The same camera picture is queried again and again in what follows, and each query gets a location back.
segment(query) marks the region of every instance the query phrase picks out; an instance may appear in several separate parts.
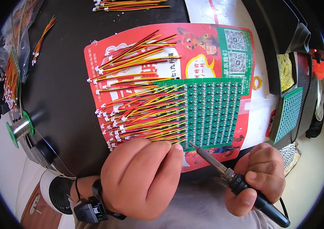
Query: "cartoon fox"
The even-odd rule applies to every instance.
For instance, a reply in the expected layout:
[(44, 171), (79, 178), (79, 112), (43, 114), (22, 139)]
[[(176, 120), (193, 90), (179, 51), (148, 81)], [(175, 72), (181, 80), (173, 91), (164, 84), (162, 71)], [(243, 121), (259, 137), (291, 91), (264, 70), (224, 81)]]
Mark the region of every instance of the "cartoon fox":
[(183, 35), (183, 38), (178, 42), (182, 43), (185, 48), (194, 50), (200, 46), (206, 50), (207, 54), (217, 54), (217, 48), (219, 48), (219, 40), (217, 37), (213, 37), (209, 34), (196, 37), (193, 33), (190, 33), (185, 29), (177, 28), (177, 30), (181, 35)]

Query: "solder wire spool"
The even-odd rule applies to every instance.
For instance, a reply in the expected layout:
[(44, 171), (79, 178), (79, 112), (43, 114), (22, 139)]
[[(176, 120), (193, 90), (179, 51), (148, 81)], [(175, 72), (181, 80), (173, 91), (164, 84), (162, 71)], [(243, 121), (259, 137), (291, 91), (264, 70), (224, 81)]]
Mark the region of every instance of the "solder wire spool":
[(34, 128), (31, 122), (30, 117), (28, 116), (27, 112), (22, 111), (22, 118), (17, 122), (13, 123), (13, 125), (9, 125), (7, 122), (7, 130), (13, 141), (13, 144), (18, 149), (18, 140), (26, 136), (28, 133), (30, 135), (34, 134)]

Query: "plastic bag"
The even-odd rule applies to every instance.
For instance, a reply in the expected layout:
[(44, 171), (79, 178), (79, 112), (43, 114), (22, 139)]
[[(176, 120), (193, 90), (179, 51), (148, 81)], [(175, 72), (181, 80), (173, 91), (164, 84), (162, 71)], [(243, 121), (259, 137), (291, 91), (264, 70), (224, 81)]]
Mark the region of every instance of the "plastic bag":
[(44, 0), (21, 0), (2, 27), (0, 38), (0, 67), (5, 71), (11, 47), (16, 47), (21, 83), (26, 82), (30, 57), (28, 28), (32, 25)]

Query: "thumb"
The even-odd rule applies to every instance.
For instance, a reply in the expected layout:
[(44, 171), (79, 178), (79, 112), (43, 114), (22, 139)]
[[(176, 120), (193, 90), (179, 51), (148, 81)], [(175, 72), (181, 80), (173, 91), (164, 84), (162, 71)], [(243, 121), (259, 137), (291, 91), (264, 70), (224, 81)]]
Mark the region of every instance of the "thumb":
[(242, 190), (237, 196), (230, 188), (224, 194), (227, 210), (235, 216), (247, 215), (254, 206), (257, 193), (252, 188)]

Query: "hand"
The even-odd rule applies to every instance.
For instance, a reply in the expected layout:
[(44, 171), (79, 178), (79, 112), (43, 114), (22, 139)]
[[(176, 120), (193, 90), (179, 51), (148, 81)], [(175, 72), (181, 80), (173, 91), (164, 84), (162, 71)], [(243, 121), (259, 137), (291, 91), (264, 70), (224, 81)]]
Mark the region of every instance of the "hand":
[(156, 219), (176, 192), (182, 162), (180, 144), (133, 139), (119, 145), (101, 169), (106, 208), (139, 220)]
[[(267, 143), (256, 145), (250, 153), (243, 156), (234, 171), (245, 174), (245, 180), (251, 187), (260, 190), (267, 199), (275, 203), (285, 187), (284, 162), (279, 151)], [(252, 210), (257, 193), (247, 188), (237, 196), (227, 188), (225, 203), (227, 210), (235, 216), (244, 216)]]

